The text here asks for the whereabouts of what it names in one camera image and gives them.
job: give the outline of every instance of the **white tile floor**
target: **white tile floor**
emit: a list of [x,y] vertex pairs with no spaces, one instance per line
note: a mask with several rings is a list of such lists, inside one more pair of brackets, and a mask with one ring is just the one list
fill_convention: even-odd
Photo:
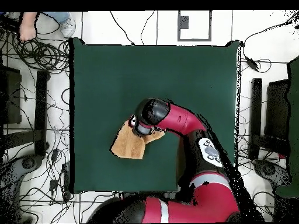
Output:
[[[224,46],[231,40],[242,40],[244,41],[248,36],[256,32],[262,31],[263,29],[283,23],[286,21],[293,10],[214,10],[213,11],[213,22],[212,22],[212,41],[207,42],[178,42],[177,41],[177,24],[178,24],[178,12],[177,11],[159,11],[158,12],[158,41],[159,45],[179,45],[179,46],[192,46],[192,45],[213,45],[213,46]],[[119,25],[126,31],[129,39],[135,44],[142,44],[141,31],[146,20],[152,15],[153,10],[136,11],[136,12],[113,12]],[[115,24],[112,16],[109,12],[72,12],[72,15],[77,23],[77,30],[74,37],[83,38],[83,41],[87,44],[130,44],[127,40],[123,31]],[[246,42],[245,54],[254,60],[260,60],[267,58],[271,60],[271,69],[267,73],[257,73],[250,68],[247,68],[246,63],[242,63],[242,82],[241,82],[241,106],[240,110],[249,107],[249,100],[251,92],[251,81],[252,78],[263,79],[263,100],[266,100],[265,90],[267,84],[271,81],[278,81],[287,78],[286,63],[294,59],[299,55],[299,31],[294,29],[294,24],[288,26],[282,26],[273,30],[269,30],[262,34],[257,34],[250,38]],[[144,44],[154,45],[157,39],[157,11],[154,12],[153,16],[148,20],[147,25],[142,33],[142,40]],[[55,31],[52,34],[49,33],[57,28],[55,21],[47,16],[40,15],[37,22],[37,29],[39,38],[43,39],[57,39],[65,40],[59,31]],[[45,40],[45,43],[50,43],[58,47],[61,41],[50,41]],[[26,89],[35,92],[34,80],[28,70],[28,67],[20,60],[14,58],[8,58],[4,56],[4,64],[6,62],[9,67],[19,69],[22,74],[22,86]],[[269,63],[261,63],[261,71],[265,71],[269,68]],[[36,79],[36,70],[31,69],[34,79]],[[58,108],[50,108],[48,111],[48,129],[47,140],[50,143],[50,150],[52,147],[57,146],[60,136],[65,137],[65,142],[68,143],[68,126],[69,126],[69,115],[68,106],[61,100],[62,92],[69,87],[69,80],[67,72],[62,72],[58,75],[52,75],[48,82],[49,95],[53,98],[48,97],[48,103],[65,109],[60,110]],[[25,90],[26,96],[34,98],[35,95]],[[65,101],[68,101],[68,91],[64,95]],[[34,100],[28,100],[25,102],[21,100],[21,108],[24,109],[31,122],[34,122]],[[265,112],[266,103],[263,104],[263,112]],[[240,122],[249,120],[249,109],[241,112]],[[265,124],[265,118],[262,116],[262,125]],[[8,128],[5,126],[5,133],[15,132],[14,128],[26,129],[30,128],[29,123],[23,116],[23,121],[19,125],[9,125]],[[65,128],[63,131],[54,131],[54,129]],[[240,125],[240,135],[245,133],[244,125]],[[9,158],[12,158],[21,147],[17,147],[9,150]],[[64,149],[65,146],[60,142],[58,149]],[[32,152],[33,145],[23,149],[19,152],[19,156],[28,152]],[[69,153],[66,152],[66,158],[62,158],[57,164],[55,175],[58,176],[61,165],[64,160],[69,160]],[[245,185],[250,193],[253,195],[258,191],[271,192],[270,184],[264,179],[256,175],[253,170],[249,170],[246,167],[240,167],[241,174],[243,176]],[[28,174],[21,188],[21,195],[25,195],[32,187],[41,188],[45,193],[49,187],[49,177],[46,173],[46,162],[44,161],[41,168],[35,172]],[[32,190],[29,192],[28,197],[25,197],[21,205],[23,209],[28,209],[36,213],[39,216],[38,223],[79,223],[86,222],[88,216],[97,207],[100,202],[111,196],[110,192],[86,192],[81,195],[75,195],[73,200],[70,201],[62,211],[62,217],[60,217],[60,211],[65,205],[49,205],[49,200],[41,192]],[[61,192],[57,193],[56,200],[61,200]],[[258,205],[273,205],[273,200],[270,197],[266,197],[264,194],[260,194],[256,197],[255,202]],[[267,221],[271,221],[271,217],[264,213],[263,216]]]

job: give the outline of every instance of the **towel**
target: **towel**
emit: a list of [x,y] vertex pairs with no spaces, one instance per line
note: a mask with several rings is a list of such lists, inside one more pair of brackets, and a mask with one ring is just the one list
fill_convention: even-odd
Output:
[[163,136],[163,131],[153,131],[149,136],[138,137],[126,121],[118,131],[110,151],[119,158],[142,159],[145,145]]

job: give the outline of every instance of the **green table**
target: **green table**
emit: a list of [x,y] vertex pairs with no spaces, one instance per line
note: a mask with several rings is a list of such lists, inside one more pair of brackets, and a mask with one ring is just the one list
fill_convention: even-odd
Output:
[[170,99],[208,119],[234,162],[237,49],[228,47],[74,45],[74,191],[176,191],[178,138],[147,145],[143,160],[110,146],[148,97]]

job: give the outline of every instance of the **person's hand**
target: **person's hand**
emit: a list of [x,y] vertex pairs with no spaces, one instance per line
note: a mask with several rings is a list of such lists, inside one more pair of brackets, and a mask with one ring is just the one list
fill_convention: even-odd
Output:
[[21,24],[20,25],[20,41],[32,40],[36,37],[36,30],[34,25]]

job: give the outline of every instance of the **floor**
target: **floor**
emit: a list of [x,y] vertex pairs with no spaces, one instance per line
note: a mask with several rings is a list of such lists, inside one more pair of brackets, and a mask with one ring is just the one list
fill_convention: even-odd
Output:
[[[73,37],[79,37],[87,44],[130,44],[124,32],[115,24],[109,12],[71,12],[73,18],[77,23],[77,29]],[[264,30],[267,27],[277,25],[285,22],[294,10],[214,10],[212,18],[212,40],[211,42],[178,42],[178,12],[175,10],[165,11],[136,11],[136,12],[113,12],[113,15],[119,25],[126,31],[128,38],[135,44],[148,44],[155,45],[179,45],[179,46],[192,46],[192,45],[213,45],[224,46],[231,40],[245,39],[251,34]],[[190,16],[198,15],[198,13],[190,13]],[[147,21],[142,36],[140,35]],[[245,54],[253,58],[255,61],[260,61],[260,71],[267,71],[266,73],[258,73],[250,68],[247,68],[246,63],[242,62],[242,82],[241,82],[241,105],[240,105],[240,118],[239,134],[246,135],[246,128],[248,130],[249,121],[249,99],[251,96],[251,81],[252,78],[263,79],[263,101],[266,101],[265,90],[267,84],[271,81],[278,81],[287,79],[286,63],[299,55],[299,31],[294,29],[295,24],[281,26],[271,29],[267,32],[252,36],[246,41]],[[47,16],[40,15],[37,21],[38,38],[50,39],[44,40],[45,43],[52,44],[58,47],[62,41],[59,30],[51,33],[57,29],[58,24]],[[185,36],[192,36],[192,33],[184,34]],[[11,45],[4,47],[3,52],[10,54],[9,58],[4,56],[4,64],[9,67],[19,69],[22,74],[22,86],[25,89],[28,101],[21,99],[21,108],[26,112],[29,120],[34,121],[34,83],[36,80],[36,70],[29,69],[24,62],[17,59],[17,55],[11,55],[14,52]],[[69,161],[69,114],[68,90],[64,93],[64,101],[61,94],[65,89],[69,88],[68,72],[65,70],[56,71],[58,74],[53,74],[48,82],[48,105],[52,106],[48,110],[48,131],[47,140],[50,143],[50,149],[57,147],[64,150],[65,157],[60,157],[60,161],[56,163],[56,170],[53,171],[55,176],[58,177],[61,171],[61,166],[65,161]],[[263,104],[262,112],[265,112],[266,103]],[[28,130],[30,128],[24,114],[22,114],[22,123],[12,124],[8,127],[5,126],[5,133],[12,133],[15,131]],[[262,125],[265,124],[265,118],[262,119]],[[244,140],[240,141],[241,145],[246,144]],[[22,146],[10,149],[8,157],[11,159],[16,155]],[[32,153],[33,145],[22,149],[18,156]],[[266,152],[261,152],[260,156],[264,157]],[[281,166],[285,167],[284,161],[279,161]],[[241,174],[243,174],[245,185],[250,193],[259,191],[272,192],[270,184],[264,179],[256,175],[254,170],[251,170],[250,164],[239,167]],[[48,192],[50,183],[50,176],[48,175],[47,165],[44,160],[41,168],[33,173],[28,174],[21,186],[22,197],[21,205],[24,211],[28,210],[36,214],[39,219],[37,223],[85,223],[92,211],[104,200],[112,196],[111,192],[85,192],[81,195],[74,195],[74,198],[68,205],[53,204],[49,197],[51,193]],[[57,191],[54,194],[55,200],[62,200],[61,192]],[[263,213],[266,221],[271,221],[271,216],[265,212],[265,205],[273,206],[273,198],[266,194],[259,194],[255,198],[257,205],[262,206],[259,210]]]

